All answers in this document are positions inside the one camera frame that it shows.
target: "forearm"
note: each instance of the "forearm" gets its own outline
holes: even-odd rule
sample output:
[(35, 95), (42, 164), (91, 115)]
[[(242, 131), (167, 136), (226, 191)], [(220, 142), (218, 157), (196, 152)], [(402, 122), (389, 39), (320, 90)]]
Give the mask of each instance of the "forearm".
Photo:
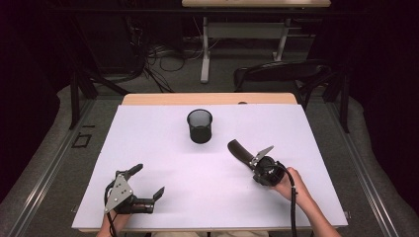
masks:
[(307, 201), (304, 202), (304, 204), (300, 204), (299, 206), (310, 221), (311, 228), (313, 229), (314, 235), (316, 237), (341, 236), (326, 219), (314, 199), (310, 197)]

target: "table leg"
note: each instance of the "table leg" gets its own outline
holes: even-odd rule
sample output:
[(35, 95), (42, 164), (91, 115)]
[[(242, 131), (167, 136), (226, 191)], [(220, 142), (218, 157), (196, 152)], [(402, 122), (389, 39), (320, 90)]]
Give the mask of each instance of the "table leg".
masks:
[(290, 29), (290, 24), (291, 24), (291, 19), (286, 19), (285, 23), (284, 23), (284, 28), (282, 29), (282, 32), (281, 32), (282, 35), (281, 35), (280, 44), (278, 45), (278, 50), (273, 53), (275, 61), (281, 61), (282, 60), (284, 47), (286, 45), (287, 36), (288, 36), (288, 33), (289, 33), (289, 29)]
[(207, 17), (204, 17), (203, 29), (204, 29), (204, 35), (203, 35), (204, 58), (203, 58), (203, 69), (201, 71), (201, 83), (207, 83), (209, 81), (209, 75), (210, 75), (209, 29), (208, 29)]

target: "metal rail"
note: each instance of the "metal rail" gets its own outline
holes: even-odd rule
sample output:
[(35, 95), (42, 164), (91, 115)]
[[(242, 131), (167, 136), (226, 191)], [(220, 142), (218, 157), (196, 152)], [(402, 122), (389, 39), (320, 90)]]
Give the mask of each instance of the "metal rail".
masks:
[(385, 237), (398, 237), (397, 230), (394, 227), (394, 224), (388, 215), (387, 209), (379, 196), (379, 193), (373, 183), (373, 180), (370, 177), (370, 174), (364, 164), (361, 155), (358, 153), (358, 150), (351, 138), (350, 133), (346, 133), (343, 128), (340, 126), (339, 122), (339, 113), (336, 106), (332, 103), (327, 103), (327, 109), (329, 113), (334, 117), (334, 122), (337, 129), (340, 131), (344, 142), (349, 151), (349, 156), (351, 157), (352, 164), (354, 165), (355, 173), (360, 181), (361, 187), (366, 194), (367, 200), (370, 203), (371, 209), (376, 216), (377, 222), (381, 231)]

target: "human hand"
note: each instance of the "human hand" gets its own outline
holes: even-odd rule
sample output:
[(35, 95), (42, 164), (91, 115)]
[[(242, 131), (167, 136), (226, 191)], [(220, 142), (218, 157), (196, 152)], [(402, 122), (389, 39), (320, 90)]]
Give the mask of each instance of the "human hand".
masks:
[[(305, 186), (304, 181), (302, 180), (301, 175), (296, 169), (294, 169), (293, 167), (288, 167), (287, 170), (290, 172), (290, 174), (293, 177), (295, 191), (297, 193), (296, 199), (295, 199), (296, 204), (302, 207), (302, 205), (312, 200), (310, 192), (308, 191), (307, 187)], [(277, 183), (274, 187), (272, 187), (272, 189), (276, 190), (284, 198), (291, 200), (292, 184), (290, 182), (290, 177), (288, 176), (287, 173), (284, 174), (284, 177), (281, 179), (281, 181)]]
[[(110, 212), (111, 215), (111, 219), (113, 219), (113, 224), (115, 227), (115, 230), (117, 231), (117, 235), (120, 234), (120, 232), (124, 229), (124, 227), (126, 227), (126, 224), (128, 223), (131, 214), (118, 214), (114, 211), (111, 210)], [(99, 230), (98, 234), (96, 235), (96, 237), (111, 237), (111, 223), (109, 222), (108, 216), (107, 214), (104, 215), (104, 218), (102, 220), (102, 226), (101, 229)]]

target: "person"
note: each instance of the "person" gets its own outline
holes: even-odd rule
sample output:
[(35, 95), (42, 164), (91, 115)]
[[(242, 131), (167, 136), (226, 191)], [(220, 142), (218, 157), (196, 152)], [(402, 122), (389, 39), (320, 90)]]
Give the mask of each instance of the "person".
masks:
[[(330, 224), (327, 218), (324, 216), (323, 212), (321, 211), (320, 207), (317, 205), (315, 200), (311, 197), (310, 192), (308, 191), (307, 187), (305, 186), (304, 181), (302, 180), (301, 175), (299, 172), (294, 169), (293, 167), (288, 167), (287, 170), (293, 176), (293, 181), (295, 184), (295, 190), (297, 192), (295, 203), (301, 208), (301, 210), (305, 213), (310, 222), (311, 228), (313, 230), (314, 236), (316, 237), (339, 237), (341, 236), (336, 229)], [(271, 187), (272, 190), (277, 191), (280, 193), (284, 198), (291, 200), (292, 185), (290, 179), (287, 175), (284, 175), (283, 179), (274, 187)], [(112, 218), (115, 217), (115, 212), (111, 211)], [(119, 234), (124, 227), (126, 226), (127, 222), (129, 221), (130, 214), (119, 214), (114, 219), (114, 226)], [(162, 232), (162, 233), (155, 233), (153, 236), (160, 237), (160, 236), (185, 236), (185, 237), (201, 237), (207, 236), (207, 233), (195, 233), (195, 232)], [(257, 231), (257, 232), (250, 232), (250, 231), (231, 231), (231, 232), (218, 232), (214, 233), (211, 236), (217, 237), (226, 237), (226, 236), (268, 236), (267, 232)], [(105, 215), (102, 221), (102, 226), (100, 231), (97, 234), (97, 237), (111, 237), (110, 233), (110, 223), (108, 221), (108, 217)]]

